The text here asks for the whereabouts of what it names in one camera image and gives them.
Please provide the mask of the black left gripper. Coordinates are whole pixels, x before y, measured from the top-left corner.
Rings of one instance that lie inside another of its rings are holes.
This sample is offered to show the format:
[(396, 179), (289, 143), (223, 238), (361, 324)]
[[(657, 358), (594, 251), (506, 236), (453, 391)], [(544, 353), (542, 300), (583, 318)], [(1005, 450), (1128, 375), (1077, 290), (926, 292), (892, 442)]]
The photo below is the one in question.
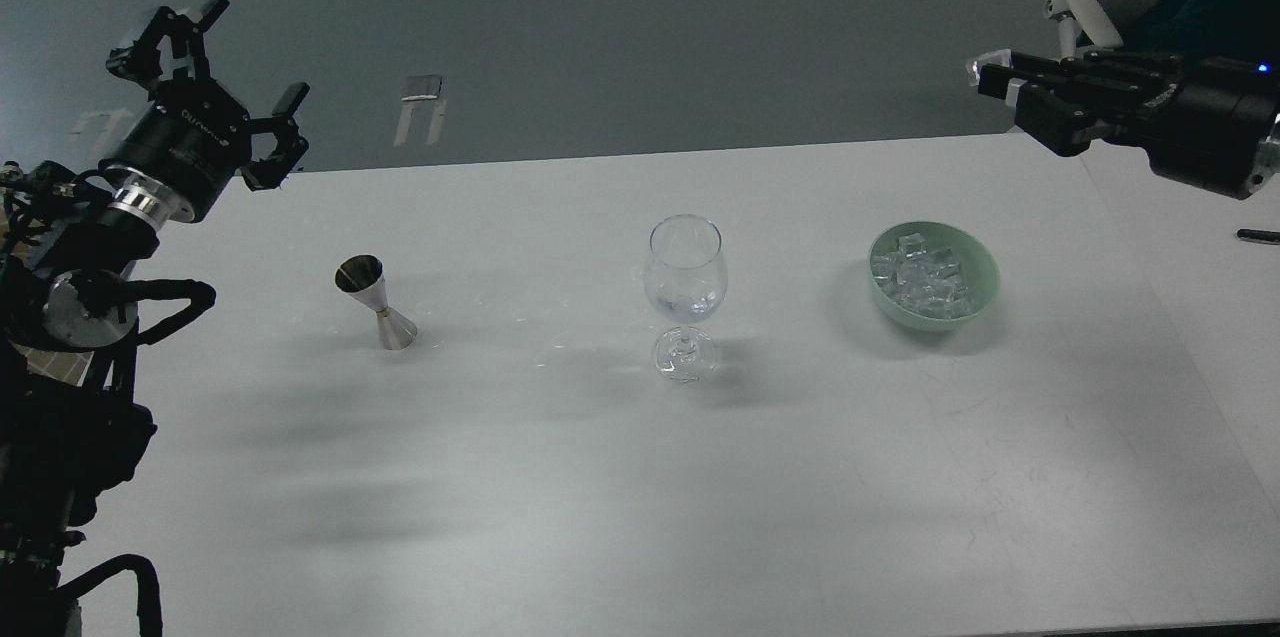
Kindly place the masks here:
[[(308, 150), (296, 113), (310, 84), (289, 84), (270, 116), (253, 118), (212, 81), (205, 36), (229, 5), (207, 0), (193, 14), (161, 5), (106, 58), (106, 72), (143, 87), (150, 104), (99, 168), (169, 187), (186, 203), (179, 223), (204, 221), (238, 169), (248, 191), (279, 189)], [(251, 159), (250, 136), (268, 134), (275, 139), (271, 153)]]

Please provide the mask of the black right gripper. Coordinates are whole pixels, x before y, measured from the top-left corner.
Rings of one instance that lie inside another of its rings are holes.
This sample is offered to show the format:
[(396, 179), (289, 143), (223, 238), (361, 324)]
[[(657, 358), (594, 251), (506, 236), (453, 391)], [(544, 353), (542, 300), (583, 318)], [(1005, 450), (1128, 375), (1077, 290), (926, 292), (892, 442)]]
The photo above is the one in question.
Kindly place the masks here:
[(1014, 123), (1059, 157), (1093, 142), (1140, 146), (1166, 180), (1247, 200), (1277, 173), (1277, 68), (1174, 52), (1012, 52), (983, 69), (978, 93), (1012, 100)]

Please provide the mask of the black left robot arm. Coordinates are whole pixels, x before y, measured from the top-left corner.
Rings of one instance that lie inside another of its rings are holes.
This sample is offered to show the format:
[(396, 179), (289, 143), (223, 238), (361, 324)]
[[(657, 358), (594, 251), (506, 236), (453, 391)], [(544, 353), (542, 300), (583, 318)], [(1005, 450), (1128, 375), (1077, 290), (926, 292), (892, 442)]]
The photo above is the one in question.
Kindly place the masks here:
[(99, 166), (3, 168), (3, 633), (78, 636), (81, 600), (114, 576), (136, 582), (142, 636), (163, 633), (154, 564), (123, 554), (72, 581), (68, 549), (99, 498), (131, 481), (156, 423), (134, 400), (137, 350), (212, 308), (197, 280), (136, 280), (168, 223), (202, 221), (234, 177), (276, 189), (308, 150), (289, 84), (268, 116), (211, 75), (209, 29), (228, 8), (163, 5), (113, 49), (111, 75), (148, 104)]

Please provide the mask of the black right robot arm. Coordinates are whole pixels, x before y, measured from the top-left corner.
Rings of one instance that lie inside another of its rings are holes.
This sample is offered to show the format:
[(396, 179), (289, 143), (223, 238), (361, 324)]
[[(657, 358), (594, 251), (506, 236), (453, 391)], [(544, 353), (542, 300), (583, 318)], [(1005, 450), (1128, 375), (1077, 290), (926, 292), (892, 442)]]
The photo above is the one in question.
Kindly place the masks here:
[(1277, 173), (1277, 72), (1271, 64), (1089, 49), (1051, 60), (989, 52), (966, 68), (978, 93), (1059, 155), (1093, 142), (1140, 148), (1166, 180), (1247, 200)]

